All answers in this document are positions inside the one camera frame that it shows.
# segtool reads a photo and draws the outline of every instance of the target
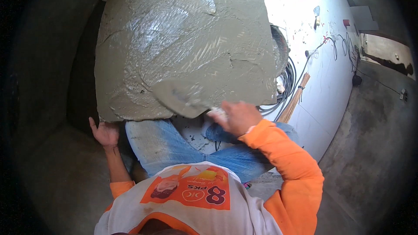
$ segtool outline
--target white tiled floor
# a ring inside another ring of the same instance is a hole
[[[305,71],[311,79],[303,91],[303,102],[296,106],[289,122],[299,133],[300,145],[319,161],[337,131],[351,93],[353,73],[337,34],[345,38],[348,32],[353,45],[359,45],[354,19],[347,0],[265,0],[265,4],[269,21],[282,27],[288,39],[289,55],[295,62],[298,77],[306,62],[305,50],[315,49],[327,36],[336,40],[337,60],[334,60],[332,42],[327,42],[319,49],[319,58],[309,61]],[[321,25],[314,30],[316,6],[321,8]],[[349,19],[352,26],[344,27],[343,19]],[[192,146],[205,153],[215,151],[215,143],[200,135],[201,118],[173,120]]]

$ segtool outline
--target worker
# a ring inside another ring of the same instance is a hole
[[[118,128],[96,128],[89,118],[107,156],[114,197],[94,233],[314,234],[324,178],[316,161],[288,137],[296,138],[294,129],[263,119],[245,102],[224,101],[221,107],[227,117],[208,115],[242,143],[208,155],[187,144],[169,120],[135,122],[140,133],[133,138],[146,146],[133,149],[151,176],[137,184],[122,162]],[[226,133],[214,124],[204,135]],[[242,183],[273,166],[282,186],[265,202],[251,197]]]

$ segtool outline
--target cement mortar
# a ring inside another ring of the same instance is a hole
[[[152,85],[198,82],[222,100],[276,102],[264,0],[107,0],[96,47],[97,110],[104,121],[169,118]]]

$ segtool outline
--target trowel handle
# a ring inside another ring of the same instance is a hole
[[[228,121],[227,113],[220,107],[212,107],[210,109],[211,113],[216,113],[223,121]]]

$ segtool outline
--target printed face on shirt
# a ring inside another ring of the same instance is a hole
[[[165,199],[170,196],[173,191],[177,189],[179,185],[179,180],[177,178],[172,179],[162,179],[154,188],[151,198],[160,198]]]

